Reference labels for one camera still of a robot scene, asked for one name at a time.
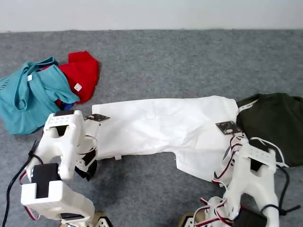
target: white garment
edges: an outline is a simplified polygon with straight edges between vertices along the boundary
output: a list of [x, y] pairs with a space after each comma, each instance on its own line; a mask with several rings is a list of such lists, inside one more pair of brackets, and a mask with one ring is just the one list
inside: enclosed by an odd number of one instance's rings
[[97, 134], [98, 159], [174, 152], [178, 169], [211, 181], [231, 138], [215, 123], [235, 122], [238, 107], [211, 96], [93, 105], [92, 113], [111, 117]]

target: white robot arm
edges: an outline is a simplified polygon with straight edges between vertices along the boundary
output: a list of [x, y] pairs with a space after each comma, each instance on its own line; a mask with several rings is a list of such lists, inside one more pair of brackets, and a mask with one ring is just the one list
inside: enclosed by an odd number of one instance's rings
[[[22, 185], [21, 203], [39, 214], [76, 227], [92, 227], [95, 208], [89, 199], [71, 190], [65, 180], [76, 171], [82, 177], [96, 170], [98, 156], [95, 136], [100, 122], [108, 119], [99, 114], [86, 118], [81, 111], [61, 111], [49, 115], [41, 141], [26, 167], [31, 183]], [[50, 163], [60, 157], [60, 164]]]
[[[265, 140], [258, 139], [265, 145]], [[279, 227], [279, 212], [284, 210], [279, 207], [275, 194], [276, 165], [276, 152], [273, 149], [265, 151], [252, 146], [245, 135], [234, 136], [213, 179], [213, 183], [224, 186], [226, 192], [222, 198], [212, 197], [209, 201], [201, 198], [205, 206], [199, 208], [185, 226]], [[241, 196], [245, 193], [255, 200], [260, 213], [241, 206]], [[197, 221], [196, 214], [202, 210], [205, 219]]]

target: gray carpet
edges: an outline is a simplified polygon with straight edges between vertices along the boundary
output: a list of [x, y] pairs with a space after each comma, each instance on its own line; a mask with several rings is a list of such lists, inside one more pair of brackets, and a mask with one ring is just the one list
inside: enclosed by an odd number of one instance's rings
[[[91, 112], [92, 104], [144, 98], [220, 95], [240, 100], [257, 92], [303, 96], [303, 31], [290, 30], [0, 34], [0, 77], [25, 61], [48, 56], [65, 63], [69, 52], [79, 50], [88, 50], [102, 62], [94, 96], [74, 107], [83, 114]], [[40, 135], [41, 130], [11, 136], [0, 121], [1, 214], [6, 188]], [[97, 210], [105, 211], [115, 227], [175, 227], [184, 213], [201, 206], [201, 196], [209, 199], [222, 190], [177, 170], [174, 159], [173, 154], [163, 153], [103, 160], [90, 182], [76, 175], [70, 185], [90, 198]], [[303, 204], [303, 167], [291, 168], [289, 173], [285, 208]], [[279, 196], [285, 182], [282, 173], [276, 173], [275, 182]], [[16, 184], [11, 192], [8, 227], [58, 225], [45, 218], [31, 221], [20, 204], [20, 191]], [[280, 220], [282, 227], [302, 226], [302, 210]]]

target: teal shirt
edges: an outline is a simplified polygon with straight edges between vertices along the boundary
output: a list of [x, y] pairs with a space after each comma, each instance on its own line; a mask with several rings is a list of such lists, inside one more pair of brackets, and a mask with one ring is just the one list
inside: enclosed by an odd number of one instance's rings
[[49, 114], [60, 111], [57, 99], [69, 104], [80, 100], [57, 65], [54, 57], [26, 62], [0, 79], [0, 116], [10, 134], [29, 134], [43, 126]]

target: white wall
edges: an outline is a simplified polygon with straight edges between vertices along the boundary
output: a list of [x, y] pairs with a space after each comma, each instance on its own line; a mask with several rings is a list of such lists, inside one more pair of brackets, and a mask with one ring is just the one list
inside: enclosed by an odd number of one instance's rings
[[303, 28], [303, 0], [3, 0], [0, 32]]

